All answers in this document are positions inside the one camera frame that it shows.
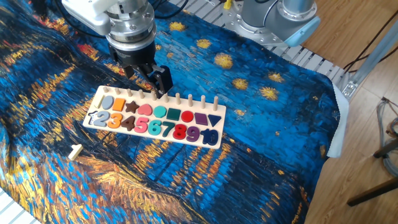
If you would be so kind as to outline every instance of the starry night fabric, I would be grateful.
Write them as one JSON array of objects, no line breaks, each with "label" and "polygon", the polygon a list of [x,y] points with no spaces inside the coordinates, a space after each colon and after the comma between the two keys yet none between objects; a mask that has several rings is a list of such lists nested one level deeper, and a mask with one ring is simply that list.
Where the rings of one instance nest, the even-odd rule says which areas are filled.
[{"label": "starry night fabric", "polygon": [[157,28],[169,94],[227,106],[220,149],[83,127],[98,86],[150,85],[52,1],[0,1],[0,187],[44,223],[303,223],[340,118],[331,81],[187,12]]}]

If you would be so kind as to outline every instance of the wooden puzzle board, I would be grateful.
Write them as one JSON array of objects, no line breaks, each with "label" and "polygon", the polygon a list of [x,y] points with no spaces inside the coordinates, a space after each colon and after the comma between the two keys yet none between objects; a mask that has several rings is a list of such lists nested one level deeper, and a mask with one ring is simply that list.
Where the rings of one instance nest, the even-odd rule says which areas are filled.
[{"label": "wooden puzzle board", "polygon": [[167,95],[156,99],[153,93],[100,86],[83,125],[194,146],[220,148],[226,107],[218,105],[215,111],[213,103],[202,104],[201,101],[192,100],[192,106],[189,106],[188,99],[181,98],[180,104],[177,104],[178,99]]}]

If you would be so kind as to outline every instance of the teal circle block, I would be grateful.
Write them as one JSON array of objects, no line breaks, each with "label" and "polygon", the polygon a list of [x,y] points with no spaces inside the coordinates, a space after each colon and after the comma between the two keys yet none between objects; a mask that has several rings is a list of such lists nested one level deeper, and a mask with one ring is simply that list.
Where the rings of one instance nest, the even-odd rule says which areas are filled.
[{"label": "teal circle block", "polygon": [[166,116],[166,113],[167,113],[167,110],[166,110],[166,107],[164,107],[164,106],[157,106],[154,109],[154,115],[157,118],[163,118],[164,116]]}]

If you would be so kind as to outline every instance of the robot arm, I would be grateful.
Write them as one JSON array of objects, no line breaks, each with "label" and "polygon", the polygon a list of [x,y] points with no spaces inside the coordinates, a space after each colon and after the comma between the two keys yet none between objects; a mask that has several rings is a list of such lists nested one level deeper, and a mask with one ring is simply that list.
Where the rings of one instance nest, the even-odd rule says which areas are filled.
[{"label": "robot arm", "polygon": [[155,62],[155,12],[147,0],[62,0],[73,17],[105,35],[113,60],[131,78],[140,73],[160,98],[173,86],[170,70]]},{"label": "robot arm", "polygon": [[314,0],[245,0],[224,7],[223,18],[227,29],[261,45],[295,47],[319,26],[316,12]]}]

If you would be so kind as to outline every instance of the red number 8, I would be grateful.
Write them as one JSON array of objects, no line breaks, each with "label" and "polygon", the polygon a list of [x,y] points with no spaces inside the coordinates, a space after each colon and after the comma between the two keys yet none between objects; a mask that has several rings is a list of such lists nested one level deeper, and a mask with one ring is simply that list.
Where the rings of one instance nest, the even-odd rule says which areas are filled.
[{"label": "red number 8", "polygon": [[187,131],[187,127],[185,125],[178,124],[178,125],[175,126],[174,129],[175,130],[173,132],[173,137],[175,139],[178,139],[178,140],[185,139],[185,136],[186,136],[185,132]]}]

